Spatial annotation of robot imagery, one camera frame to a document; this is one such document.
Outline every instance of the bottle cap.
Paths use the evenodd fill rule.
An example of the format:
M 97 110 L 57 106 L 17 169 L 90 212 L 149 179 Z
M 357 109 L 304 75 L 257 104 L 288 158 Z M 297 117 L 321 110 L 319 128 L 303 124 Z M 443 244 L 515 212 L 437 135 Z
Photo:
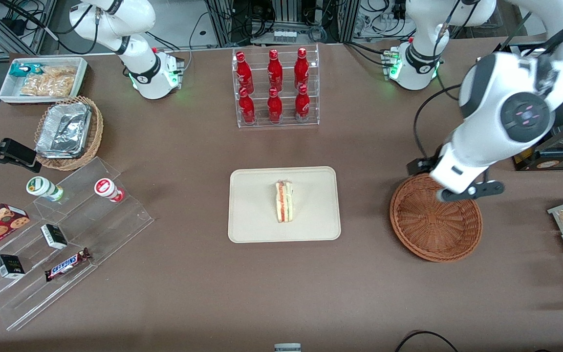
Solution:
M 109 197 L 116 190 L 114 182 L 109 178 L 102 178 L 94 185 L 94 192 L 102 197 Z
M 49 192 L 50 187 L 51 182 L 42 176 L 30 178 L 29 181 L 27 181 L 27 185 L 25 185 L 27 193 L 32 196 L 42 196 L 43 194 Z

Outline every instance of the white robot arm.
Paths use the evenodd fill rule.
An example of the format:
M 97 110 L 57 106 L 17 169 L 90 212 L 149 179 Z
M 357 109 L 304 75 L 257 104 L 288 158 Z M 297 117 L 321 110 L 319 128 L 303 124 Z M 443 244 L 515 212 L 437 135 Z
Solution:
M 94 7 L 88 13 L 88 7 Z M 71 8 L 71 26 L 118 54 L 135 89 L 148 99 L 162 98 L 181 82 L 176 59 L 155 53 L 139 33 L 152 29 L 156 13 L 147 0 L 88 0 Z
M 479 26 L 494 12 L 496 0 L 407 0 L 407 14 L 416 24 L 411 43 L 392 47 L 389 78 L 401 87 L 419 90 L 435 76 L 438 60 L 449 42 L 449 25 Z
M 431 165 L 431 176 L 445 187 L 440 200 L 478 198 L 495 186 L 502 192 L 500 183 L 475 179 L 537 143 L 554 123 L 563 125 L 563 0 L 509 1 L 541 18 L 552 48 L 538 58 L 492 53 L 466 74 L 459 97 L 464 122 Z

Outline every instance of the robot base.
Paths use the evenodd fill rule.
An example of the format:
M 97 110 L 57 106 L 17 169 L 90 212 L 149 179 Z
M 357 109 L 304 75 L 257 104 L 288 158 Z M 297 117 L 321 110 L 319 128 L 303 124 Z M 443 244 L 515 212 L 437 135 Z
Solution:
M 180 89 L 184 75 L 184 62 L 177 62 L 174 56 L 166 53 L 156 53 L 156 55 L 160 58 L 160 69 L 149 83 L 137 83 L 130 74 L 134 88 L 147 99 L 163 98 L 172 90 Z
M 388 53 L 381 55 L 383 64 L 392 65 L 392 67 L 384 67 L 384 77 L 386 80 L 397 82 L 405 89 L 420 90 L 427 87 L 429 82 L 436 77 L 440 64 L 436 64 L 433 73 L 429 73 L 431 70 L 429 65 L 427 65 L 427 73 L 416 72 L 416 69 L 405 58 L 405 50 L 408 46 L 410 43 L 402 43 L 400 46 L 391 47 Z

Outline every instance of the snickers bar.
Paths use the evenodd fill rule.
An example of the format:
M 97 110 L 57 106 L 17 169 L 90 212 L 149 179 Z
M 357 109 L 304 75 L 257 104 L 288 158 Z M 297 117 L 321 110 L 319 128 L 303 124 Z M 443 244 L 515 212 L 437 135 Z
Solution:
M 47 282 L 53 280 L 56 276 L 60 274 L 64 274 L 65 272 L 69 271 L 72 267 L 78 265 L 79 263 L 82 263 L 88 258 L 91 258 L 91 255 L 88 252 L 88 248 L 84 248 L 84 250 L 80 250 L 80 252 L 77 252 L 71 258 L 56 265 L 55 267 L 53 267 L 53 269 L 45 271 Z

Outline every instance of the bread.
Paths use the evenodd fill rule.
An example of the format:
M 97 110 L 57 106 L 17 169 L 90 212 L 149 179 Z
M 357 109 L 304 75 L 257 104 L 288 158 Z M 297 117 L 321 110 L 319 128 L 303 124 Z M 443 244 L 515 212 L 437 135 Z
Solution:
M 291 222 L 295 216 L 292 203 L 292 182 L 278 181 L 275 183 L 277 189 L 277 221 Z

